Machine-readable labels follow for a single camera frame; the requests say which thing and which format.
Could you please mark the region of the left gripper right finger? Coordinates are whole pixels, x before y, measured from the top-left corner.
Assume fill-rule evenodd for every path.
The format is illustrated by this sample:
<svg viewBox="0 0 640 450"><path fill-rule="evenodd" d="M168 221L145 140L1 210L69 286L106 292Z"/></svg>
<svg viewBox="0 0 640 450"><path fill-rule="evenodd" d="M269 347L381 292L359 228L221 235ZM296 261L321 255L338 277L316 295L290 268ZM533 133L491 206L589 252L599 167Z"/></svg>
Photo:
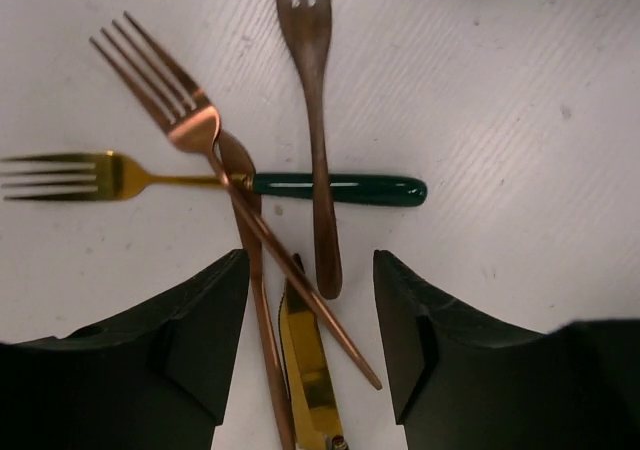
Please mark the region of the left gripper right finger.
<svg viewBox="0 0 640 450"><path fill-rule="evenodd" d="M578 321L544 334L373 256L396 422L411 449L635 449L639 323Z"/></svg>

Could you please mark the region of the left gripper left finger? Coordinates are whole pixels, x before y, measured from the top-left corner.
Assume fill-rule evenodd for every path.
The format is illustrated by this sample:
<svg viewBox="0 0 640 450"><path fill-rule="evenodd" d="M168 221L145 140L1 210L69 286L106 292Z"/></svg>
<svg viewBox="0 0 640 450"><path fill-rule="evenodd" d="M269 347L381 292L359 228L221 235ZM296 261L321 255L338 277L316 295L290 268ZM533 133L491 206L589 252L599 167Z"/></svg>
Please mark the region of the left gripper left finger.
<svg viewBox="0 0 640 450"><path fill-rule="evenodd" d="M233 250L64 338L1 347L5 449L208 449L223 423L248 296Z"/></svg>

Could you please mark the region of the gold fork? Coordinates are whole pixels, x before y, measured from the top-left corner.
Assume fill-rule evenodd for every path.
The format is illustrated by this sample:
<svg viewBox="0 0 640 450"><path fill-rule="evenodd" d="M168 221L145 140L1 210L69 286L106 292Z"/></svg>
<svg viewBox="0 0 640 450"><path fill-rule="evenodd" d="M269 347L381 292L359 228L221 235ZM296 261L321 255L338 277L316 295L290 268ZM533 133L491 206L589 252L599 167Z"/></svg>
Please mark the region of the gold fork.
<svg viewBox="0 0 640 450"><path fill-rule="evenodd" d="M4 157L3 163L41 163L49 168L3 172L3 190L49 188L49 193L7 196L12 201L120 201L139 195L147 187L178 185L221 189L216 176L168 176L148 172L131 157L116 151L53 153ZM309 173L256 173L241 171L232 176L243 189L270 197L310 200ZM332 174L330 187L339 203L377 207L418 207L428 195L424 181L406 176Z"/></svg>

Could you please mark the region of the rose copper fork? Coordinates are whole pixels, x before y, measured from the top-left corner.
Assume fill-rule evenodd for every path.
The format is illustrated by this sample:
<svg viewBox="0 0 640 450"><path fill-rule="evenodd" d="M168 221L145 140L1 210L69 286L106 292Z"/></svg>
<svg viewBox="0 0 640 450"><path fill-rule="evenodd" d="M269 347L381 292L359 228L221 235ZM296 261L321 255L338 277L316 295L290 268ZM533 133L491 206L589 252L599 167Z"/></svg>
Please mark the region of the rose copper fork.
<svg viewBox="0 0 640 450"><path fill-rule="evenodd" d="M333 312L321 299L309 279L304 275L293 257L286 251L279 239L274 235L270 227L261 216L261 204L254 203L250 195L235 183L225 170L219 151L218 138L221 130L221 118L217 108L210 102L203 89L184 71L184 69L162 48L128 13L123 16L136 29L146 41L151 50L162 61L169 74L178 83L174 85L161 72L147 54L145 54L136 42L127 34L117 21L113 26L123 34L131 47L146 62L147 67L157 79L170 90L175 98L181 101L176 108L172 101L163 93L150 75L126 53L119 43L107 32L101 29L101 34L110 42L121 57L128 63L146 86L141 87L134 78L121 66L94 37L89 38L91 45L111 65L114 72L120 77L132 94L138 99L140 105L148 112L158 127L164 132L169 141L178 150L185 153L201 154L207 158L212 170L220 179L223 189L229 194L231 203L238 207L242 218L251 228L252 232L262 243L262 251L267 250L279 265L285 276L293 283L294 288L302 299L310 307L314 315L320 320L336 342L346 352L352 362L358 367L369 383L377 390L382 388L378 376L365 360L359 349L355 346L343 326L336 319Z"/></svg>

